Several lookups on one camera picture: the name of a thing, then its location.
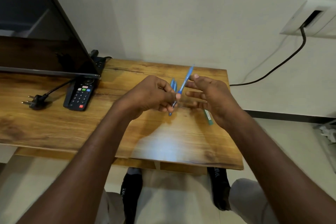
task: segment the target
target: floor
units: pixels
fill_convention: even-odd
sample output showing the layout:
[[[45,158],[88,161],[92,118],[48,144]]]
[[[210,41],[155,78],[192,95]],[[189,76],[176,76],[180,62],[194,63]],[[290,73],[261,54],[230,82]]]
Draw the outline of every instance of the floor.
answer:
[[[256,120],[311,179],[336,199],[336,174],[320,145],[326,144],[325,137],[314,131],[312,124]],[[64,160],[12,157],[0,175],[0,223],[15,223],[66,165]],[[255,179],[246,162],[244,166],[244,171],[228,170],[230,183],[241,177]],[[105,189],[120,192],[126,170],[111,167]],[[213,206],[207,176],[145,170],[143,179],[138,224],[244,223],[233,212],[221,212]]]

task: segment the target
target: power cord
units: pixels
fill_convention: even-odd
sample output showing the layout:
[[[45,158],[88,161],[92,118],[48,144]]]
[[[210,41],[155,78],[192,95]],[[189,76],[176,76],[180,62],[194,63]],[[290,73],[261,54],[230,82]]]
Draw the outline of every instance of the power cord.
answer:
[[[300,50],[302,50],[302,48],[305,46],[306,44],[306,33],[305,33],[305,29],[304,27],[307,26],[305,23],[303,23],[300,27],[300,31],[301,31],[301,35],[302,35],[302,44],[301,46],[291,55],[289,56],[286,60],[284,60],[282,63],[280,63],[279,65],[277,65],[275,68],[273,68],[271,71],[269,71],[267,74],[265,74],[263,77],[259,78],[258,80],[255,80],[253,82],[246,82],[246,83],[240,83],[240,84],[230,84],[230,86],[242,86],[242,85],[248,85],[248,84],[252,84],[252,83],[256,83],[258,81],[261,81],[262,79],[264,79],[265,77],[269,76],[271,73],[273,73],[276,69],[278,69],[279,67],[281,67],[283,64],[285,64],[287,61],[289,61],[292,57],[294,57]]]
[[[98,62],[101,62],[103,60],[107,60],[107,59],[112,59],[112,57],[110,56],[107,56],[107,57],[104,57],[102,59],[100,59],[99,61],[97,61],[96,63]],[[76,80],[78,77],[75,77],[75,78],[72,78],[71,80],[65,82],[65,83],[62,83],[61,85],[57,86],[56,88],[50,90],[49,92],[47,92],[46,94],[43,94],[42,96],[41,95],[36,95],[34,97],[32,96],[28,96],[29,98],[32,98],[33,100],[32,101],[23,101],[21,103],[23,104],[26,104],[26,105],[29,105],[30,108],[32,108],[33,110],[41,110],[41,109],[44,109],[50,102],[46,102],[45,100],[47,99],[47,97],[53,93],[54,91],[58,90],[59,88],[62,88],[63,86],[69,84],[70,82],[73,82],[74,80]]]

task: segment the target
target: wooden tabletop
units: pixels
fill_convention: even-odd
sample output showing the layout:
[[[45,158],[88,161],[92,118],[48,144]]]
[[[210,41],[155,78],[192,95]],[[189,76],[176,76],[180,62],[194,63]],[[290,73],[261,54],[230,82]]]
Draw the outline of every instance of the wooden tabletop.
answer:
[[[67,87],[50,95],[52,105],[34,111],[21,102],[28,95],[43,95],[66,78],[0,73],[0,143],[76,152],[95,129],[112,103],[148,75],[183,82],[189,67],[111,59],[85,112],[63,107]],[[195,67],[194,73],[224,81],[226,70]],[[183,103],[192,101],[182,95]],[[178,107],[171,117],[144,112],[133,120],[116,157],[149,159],[198,166],[243,169],[242,155],[228,133],[209,125],[202,110]]]

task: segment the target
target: hand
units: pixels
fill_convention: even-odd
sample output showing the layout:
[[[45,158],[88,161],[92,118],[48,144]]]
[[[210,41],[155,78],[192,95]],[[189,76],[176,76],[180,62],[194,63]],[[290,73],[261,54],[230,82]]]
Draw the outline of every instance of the hand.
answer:
[[[149,75],[118,99],[115,104],[131,108],[134,111],[134,115],[132,115],[134,120],[142,112],[149,109],[173,112],[172,104],[180,98],[181,94],[175,93],[167,81],[154,75]]]
[[[186,87],[203,92],[187,91],[186,95],[203,99],[207,102],[194,102],[192,107],[206,109],[211,112],[216,123],[225,128],[229,125],[230,116],[237,111],[242,111],[236,100],[231,95],[226,84],[219,80],[194,74],[189,78]]]

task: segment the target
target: tv screen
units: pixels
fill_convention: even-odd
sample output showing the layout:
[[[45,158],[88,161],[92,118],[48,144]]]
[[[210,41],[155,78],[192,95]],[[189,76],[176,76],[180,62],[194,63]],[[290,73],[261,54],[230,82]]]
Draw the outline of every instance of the tv screen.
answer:
[[[99,78],[57,0],[0,0],[0,71]]]

